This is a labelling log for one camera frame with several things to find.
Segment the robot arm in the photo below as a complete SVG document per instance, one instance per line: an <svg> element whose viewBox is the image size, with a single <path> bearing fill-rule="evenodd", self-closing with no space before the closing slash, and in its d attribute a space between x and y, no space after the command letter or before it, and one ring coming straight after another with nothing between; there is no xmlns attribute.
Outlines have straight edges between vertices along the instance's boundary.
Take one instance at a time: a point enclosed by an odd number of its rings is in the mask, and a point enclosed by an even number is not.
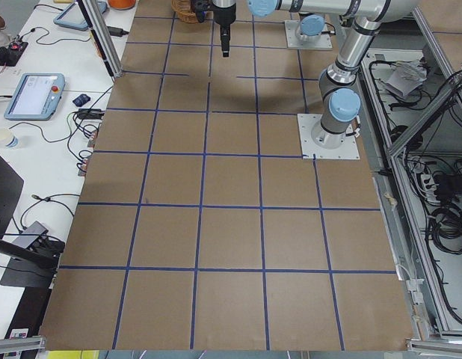
<svg viewBox="0 0 462 359"><path fill-rule="evenodd" d="M312 140L320 147L341 146L346 130L360 111L361 100L351 86L364 55L385 22L402 19L418 1L249 1L254 16L268 16L276 10L290 13L324 13L352 18L351 30L336 60L320 76L324 105L320 122L312 128Z"/></svg>
<svg viewBox="0 0 462 359"><path fill-rule="evenodd" d="M195 13L198 22L204 21L207 12L214 13L214 21L219 24L221 35L230 39L231 25L236 20L237 1L191 1L191 10ZM265 17L273 13L281 1L247 1L248 10L254 16ZM320 35L326 22L324 16L317 13L304 12L299 10L300 2L293 4L289 12L300 14L301 29L298 35L317 36Z"/></svg>

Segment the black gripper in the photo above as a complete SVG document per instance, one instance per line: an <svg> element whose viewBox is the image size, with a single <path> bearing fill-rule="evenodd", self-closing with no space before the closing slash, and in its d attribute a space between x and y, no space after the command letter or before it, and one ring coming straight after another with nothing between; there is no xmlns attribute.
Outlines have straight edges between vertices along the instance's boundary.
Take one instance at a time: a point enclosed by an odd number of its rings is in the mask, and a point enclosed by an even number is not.
<svg viewBox="0 0 462 359"><path fill-rule="evenodd" d="M230 56L231 25L236 20L236 6L212 6L214 21L220 26L221 50L224 58Z"/></svg>
<svg viewBox="0 0 462 359"><path fill-rule="evenodd" d="M191 0L191 10L198 21L204 21L206 12L209 10L211 2L209 0Z"/></svg>

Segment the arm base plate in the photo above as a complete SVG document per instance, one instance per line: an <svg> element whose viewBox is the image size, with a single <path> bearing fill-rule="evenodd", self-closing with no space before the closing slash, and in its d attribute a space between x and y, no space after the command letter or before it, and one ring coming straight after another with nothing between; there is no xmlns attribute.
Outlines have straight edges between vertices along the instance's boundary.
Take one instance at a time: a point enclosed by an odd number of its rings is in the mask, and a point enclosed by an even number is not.
<svg viewBox="0 0 462 359"><path fill-rule="evenodd" d="M357 146L359 117L356 117L356 129L349 123L346 131L337 135L324 130L320 114L298 114L297 119L304 159L360 160Z"/></svg>
<svg viewBox="0 0 462 359"><path fill-rule="evenodd" d="M327 34L327 26L324 25L323 31L317 35L306 35L301 32L301 22L299 20L286 20L284 22L286 31L286 42L289 49L307 49L327 51L333 48L330 35Z"/></svg>

